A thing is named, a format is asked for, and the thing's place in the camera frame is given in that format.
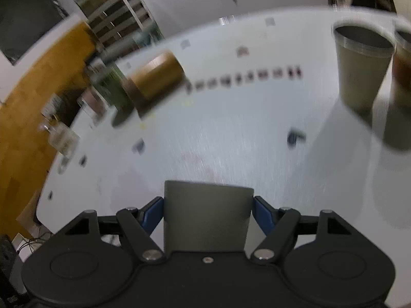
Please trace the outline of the grey plastic cup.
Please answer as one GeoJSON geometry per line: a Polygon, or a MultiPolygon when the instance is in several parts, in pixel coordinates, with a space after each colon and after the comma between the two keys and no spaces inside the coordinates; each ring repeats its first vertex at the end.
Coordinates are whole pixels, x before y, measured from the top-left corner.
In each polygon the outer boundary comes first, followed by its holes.
{"type": "Polygon", "coordinates": [[[253,200],[252,188],[166,181],[166,253],[243,251],[253,200]]]}

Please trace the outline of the brown bamboo cup lying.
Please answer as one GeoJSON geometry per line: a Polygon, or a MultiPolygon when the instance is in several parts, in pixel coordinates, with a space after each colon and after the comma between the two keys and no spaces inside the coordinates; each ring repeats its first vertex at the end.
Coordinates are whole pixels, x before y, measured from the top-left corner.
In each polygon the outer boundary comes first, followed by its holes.
{"type": "Polygon", "coordinates": [[[182,65],[173,53],[165,51],[133,71],[121,86],[141,117],[184,80],[182,65]]]}

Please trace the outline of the steel cup brown sleeve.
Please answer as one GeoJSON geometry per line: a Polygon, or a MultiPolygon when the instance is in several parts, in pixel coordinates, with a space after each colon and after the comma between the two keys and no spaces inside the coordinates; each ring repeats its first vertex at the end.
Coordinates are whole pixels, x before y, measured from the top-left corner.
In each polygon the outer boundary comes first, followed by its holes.
{"type": "Polygon", "coordinates": [[[391,99],[383,140],[399,152],[410,151],[410,29],[395,25],[391,99]]]}

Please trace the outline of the dark grey upright cup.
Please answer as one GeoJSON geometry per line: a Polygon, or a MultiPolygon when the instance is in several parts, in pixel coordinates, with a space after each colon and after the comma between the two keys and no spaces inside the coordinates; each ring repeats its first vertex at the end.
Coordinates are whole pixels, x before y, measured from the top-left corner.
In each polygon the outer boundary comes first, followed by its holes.
{"type": "Polygon", "coordinates": [[[341,101],[352,111],[366,114],[373,107],[395,44],[382,28],[353,20],[336,23],[332,33],[341,101]]]}

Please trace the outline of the white drawer unit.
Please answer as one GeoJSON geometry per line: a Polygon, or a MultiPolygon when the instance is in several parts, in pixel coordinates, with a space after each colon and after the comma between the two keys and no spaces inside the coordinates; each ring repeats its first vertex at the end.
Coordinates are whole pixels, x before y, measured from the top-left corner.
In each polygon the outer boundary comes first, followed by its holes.
{"type": "Polygon", "coordinates": [[[75,0],[75,3],[105,49],[133,33],[157,28],[143,0],[75,0]]]}

